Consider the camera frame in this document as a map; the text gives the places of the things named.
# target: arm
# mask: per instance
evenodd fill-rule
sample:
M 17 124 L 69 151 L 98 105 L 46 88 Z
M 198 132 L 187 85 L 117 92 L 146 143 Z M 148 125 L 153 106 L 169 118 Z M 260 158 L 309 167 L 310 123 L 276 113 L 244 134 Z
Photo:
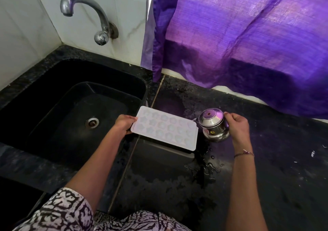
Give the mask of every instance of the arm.
M 84 196 L 91 205 L 93 212 L 96 211 L 102 196 L 118 146 L 123 137 L 131 133 L 131 131 L 126 130 L 136 120 L 137 117 L 121 114 L 94 154 L 65 186 Z
M 224 113 L 229 123 L 235 154 L 243 150 L 253 152 L 247 119 Z M 234 161 L 230 204 L 227 216 L 227 231 L 267 231 L 256 186 L 254 156 L 243 154 Z

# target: black and white patterned shirt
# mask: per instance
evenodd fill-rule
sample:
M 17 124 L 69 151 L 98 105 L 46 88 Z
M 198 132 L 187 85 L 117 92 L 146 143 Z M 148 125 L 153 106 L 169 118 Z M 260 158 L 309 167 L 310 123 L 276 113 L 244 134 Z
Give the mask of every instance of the black and white patterned shirt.
M 87 200 L 78 192 L 62 188 L 31 219 L 13 231 L 190 231 L 162 213 L 138 211 L 123 220 L 97 212 L 93 216 Z

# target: forearm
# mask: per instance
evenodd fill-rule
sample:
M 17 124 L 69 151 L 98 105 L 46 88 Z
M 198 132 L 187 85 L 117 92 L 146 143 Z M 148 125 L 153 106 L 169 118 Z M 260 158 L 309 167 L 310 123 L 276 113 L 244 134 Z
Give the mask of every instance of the forearm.
M 104 186 L 125 131 L 115 126 L 106 134 L 97 150 L 65 187 L 79 192 L 96 211 Z
M 250 141 L 235 144 L 235 150 L 252 152 L 252 145 Z M 227 231 L 256 230 L 267 230 L 267 227 L 257 193 L 254 156 L 245 154 L 234 161 Z

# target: wall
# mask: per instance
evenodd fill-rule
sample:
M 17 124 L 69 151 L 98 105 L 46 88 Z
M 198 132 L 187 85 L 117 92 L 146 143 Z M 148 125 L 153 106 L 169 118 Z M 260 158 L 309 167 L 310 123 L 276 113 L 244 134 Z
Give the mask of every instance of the wall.
M 110 22 L 119 30 L 119 37 L 99 46 L 93 40 L 101 30 L 94 9 L 84 4 L 74 6 L 72 17 L 60 12 L 60 0 L 41 0 L 63 43 L 87 51 L 112 57 L 126 63 L 140 65 L 145 33 L 146 0 L 95 0 Z
M 61 41 L 40 0 L 0 0 L 0 90 Z

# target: tile grout line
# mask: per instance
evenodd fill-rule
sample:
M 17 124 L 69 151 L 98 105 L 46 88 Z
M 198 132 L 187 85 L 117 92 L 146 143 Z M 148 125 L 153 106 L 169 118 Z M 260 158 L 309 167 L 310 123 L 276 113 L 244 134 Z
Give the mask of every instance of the tile grout line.
M 156 97 L 157 97 L 157 94 L 158 94 L 158 92 L 159 92 L 159 89 L 160 89 L 161 86 L 162 86 L 162 83 L 163 83 L 163 81 L 164 81 L 164 78 L 165 78 L 165 75 L 163 76 L 163 78 L 162 78 L 162 80 L 161 80 L 161 83 L 160 83 L 159 86 L 158 86 L 157 92 L 156 92 L 156 94 L 155 94 L 154 100 L 153 100 L 152 105 L 151 105 L 150 108 L 153 108 L 154 102 L 155 102 L 155 100 L 156 100 Z M 108 208 L 108 211 L 107 211 L 108 214 L 109 214 L 109 212 L 111 211 L 111 209 L 112 209 L 112 207 L 113 207 L 114 201 L 115 201 L 116 196 L 117 196 L 117 194 L 118 194 L 118 191 L 119 191 L 119 189 L 120 189 L 120 187 L 121 187 L 122 181 L 123 181 L 123 179 L 124 179 L 125 173 L 126 173 L 126 171 L 127 171 L 127 169 L 128 169 L 128 166 L 129 166 L 129 164 L 130 164 L 130 161 L 131 161 L 131 159 L 132 159 L 132 155 L 133 155 L 133 152 L 134 152 L 134 150 L 135 150 L 135 147 L 137 146 L 137 143 L 138 143 L 138 141 L 139 141 L 139 138 L 140 138 L 140 135 L 138 136 L 138 139 L 137 139 L 137 141 L 136 141 L 136 143 L 135 143 L 135 145 L 134 145 L 134 147 L 133 147 L 133 150 L 132 150 L 131 155 L 130 155 L 130 157 L 129 157 L 128 163 L 126 164 L 126 167 L 124 168 L 123 175 L 122 175 L 120 181 L 118 182 L 118 186 L 117 186 L 117 188 L 116 188 L 116 190 L 115 190 L 115 193 L 114 193 L 113 199 L 112 199 L 111 204 L 109 205 L 109 208 Z

